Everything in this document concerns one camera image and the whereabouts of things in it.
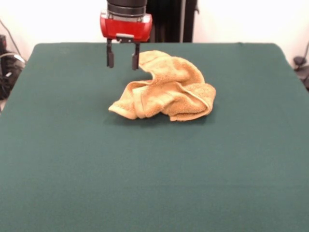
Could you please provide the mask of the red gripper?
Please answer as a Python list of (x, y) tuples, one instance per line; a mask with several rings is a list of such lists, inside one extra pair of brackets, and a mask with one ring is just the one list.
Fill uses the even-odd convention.
[(150, 38), (153, 18), (151, 14), (142, 17), (121, 17), (102, 11), (100, 13), (100, 28), (103, 37), (107, 38), (107, 66), (114, 67), (114, 54), (112, 52), (112, 40), (121, 38), (129, 39), (135, 43), (132, 54), (132, 70), (139, 68), (140, 43)]

